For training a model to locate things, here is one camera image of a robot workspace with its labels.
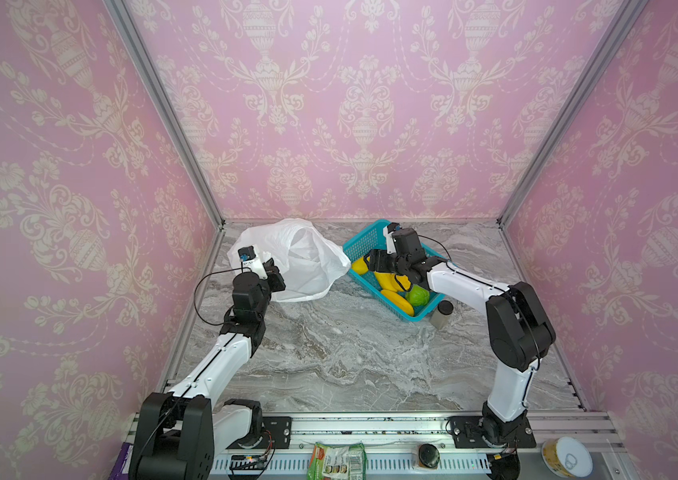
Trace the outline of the green snack packet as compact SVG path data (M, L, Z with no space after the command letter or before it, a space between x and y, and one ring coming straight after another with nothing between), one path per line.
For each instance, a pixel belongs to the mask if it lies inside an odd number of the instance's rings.
M309 480L365 480L367 454L362 443L313 447L307 478Z

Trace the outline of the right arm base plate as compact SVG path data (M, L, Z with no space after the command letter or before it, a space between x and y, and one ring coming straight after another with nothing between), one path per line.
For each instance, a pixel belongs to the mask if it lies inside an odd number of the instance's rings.
M526 415L511 422L478 415L452 416L447 419L445 429L457 449L527 449L537 446Z

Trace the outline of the teal plastic basket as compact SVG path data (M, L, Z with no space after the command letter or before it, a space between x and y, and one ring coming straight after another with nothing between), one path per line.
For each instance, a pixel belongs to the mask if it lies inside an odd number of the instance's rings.
M393 278L387 273L372 272L369 267L361 266L364 256L372 249L385 250L389 220L372 222L344 243L343 251L351 261L350 277L363 289L379 300L388 310L401 320L419 322L433 313L445 300L440 293L424 294L420 289L398 276Z

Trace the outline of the yellow lemon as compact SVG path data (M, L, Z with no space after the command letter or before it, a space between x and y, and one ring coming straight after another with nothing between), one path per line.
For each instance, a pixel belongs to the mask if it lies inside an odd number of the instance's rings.
M369 267L364 257L360 257L351 264L351 269L359 276L363 276L369 272Z

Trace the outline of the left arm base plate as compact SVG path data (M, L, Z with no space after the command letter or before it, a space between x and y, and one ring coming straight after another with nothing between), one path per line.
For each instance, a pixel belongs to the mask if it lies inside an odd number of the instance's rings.
M288 449L291 444L293 429L291 416L265 416L260 434L254 440L241 442L236 440L228 446L230 450L266 450L268 447L277 450Z

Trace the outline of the green fruit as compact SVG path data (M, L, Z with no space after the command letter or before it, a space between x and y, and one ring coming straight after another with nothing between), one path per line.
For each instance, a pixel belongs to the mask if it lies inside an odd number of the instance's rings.
M430 302L430 298L430 291L419 285L413 285L406 293L406 300L414 308L426 306Z

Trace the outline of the white plastic bag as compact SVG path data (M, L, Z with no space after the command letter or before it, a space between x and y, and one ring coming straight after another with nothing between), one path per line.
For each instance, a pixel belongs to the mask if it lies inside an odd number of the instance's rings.
M280 269L286 289L273 299L281 303L325 297L351 266L342 248L304 219L288 218L244 230L227 253L233 268L241 265L238 250L249 246L262 260L272 259Z

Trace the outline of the aluminium front rail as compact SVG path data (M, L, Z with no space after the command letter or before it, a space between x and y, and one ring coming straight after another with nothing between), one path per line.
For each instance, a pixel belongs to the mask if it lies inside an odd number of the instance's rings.
M522 479L553 479L542 458L550 439L572 437L582 442L593 459L593 479L637 479L639 473L627 454L612 418L603 412L537 410L527 418L537 441L527 449L457 449L446 432L452 416L469 412L281 413L293 418L291 444L277 450L224 450L217 454L211 479L305 479L316 443L362 443L369 479L487 479L520 468ZM434 444L440 451L439 468L416 465L418 446Z

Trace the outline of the purple snack packet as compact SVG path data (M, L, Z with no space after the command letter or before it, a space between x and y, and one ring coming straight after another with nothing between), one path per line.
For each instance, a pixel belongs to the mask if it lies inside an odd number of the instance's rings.
M111 469L109 480L128 480L129 468L134 445L131 443L123 443L115 463Z

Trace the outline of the small black-capped bottle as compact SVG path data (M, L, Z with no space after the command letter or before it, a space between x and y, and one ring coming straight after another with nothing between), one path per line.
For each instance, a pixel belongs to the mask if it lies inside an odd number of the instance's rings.
M437 330L443 330L450 322L450 318L454 312L454 305L449 300L442 300L437 307L432 311L430 316L430 323Z

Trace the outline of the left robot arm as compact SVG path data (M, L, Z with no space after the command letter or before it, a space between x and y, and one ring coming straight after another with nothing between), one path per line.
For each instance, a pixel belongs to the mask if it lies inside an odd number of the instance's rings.
M217 453L239 441L259 441L264 427L259 402L233 399L219 412L214 407L261 345L272 295L285 288L272 259L243 263L233 279L233 305L210 352L169 391L154 392L143 402L130 479L207 479Z

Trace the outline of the white-lidded can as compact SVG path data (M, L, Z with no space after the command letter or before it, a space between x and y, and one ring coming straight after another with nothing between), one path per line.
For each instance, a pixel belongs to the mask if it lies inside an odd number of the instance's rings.
M545 465L566 479L586 478L593 472L593 459L585 445L572 437L547 440L542 447Z

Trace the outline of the black-lidded jar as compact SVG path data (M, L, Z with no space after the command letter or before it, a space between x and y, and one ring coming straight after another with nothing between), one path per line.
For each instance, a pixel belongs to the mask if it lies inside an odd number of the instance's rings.
M441 454L439 449L431 443L418 446L416 465L422 469L436 470L439 468Z

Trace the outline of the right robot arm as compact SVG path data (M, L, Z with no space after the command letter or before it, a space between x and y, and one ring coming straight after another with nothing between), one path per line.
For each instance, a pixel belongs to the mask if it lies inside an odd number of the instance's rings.
M406 277L411 284L449 296L484 314L491 349L498 360L494 384L483 405L485 441L506 446L525 430L528 395L534 375L556 341L556 332L534 288L469 273L453 261L426 253L412 228L393 223L386 247L363 256L374 272Z

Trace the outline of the yellow banana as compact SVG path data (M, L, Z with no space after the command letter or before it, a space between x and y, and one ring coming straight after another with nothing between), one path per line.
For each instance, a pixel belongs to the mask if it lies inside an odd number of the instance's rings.
M379 283L382 290L389 290L392 292L408 292L412 284L407 276L396 275L393 273L374 273L374 276Z
M398 316L414 317L415 308L412 304L396 291L381 290L385 304Z

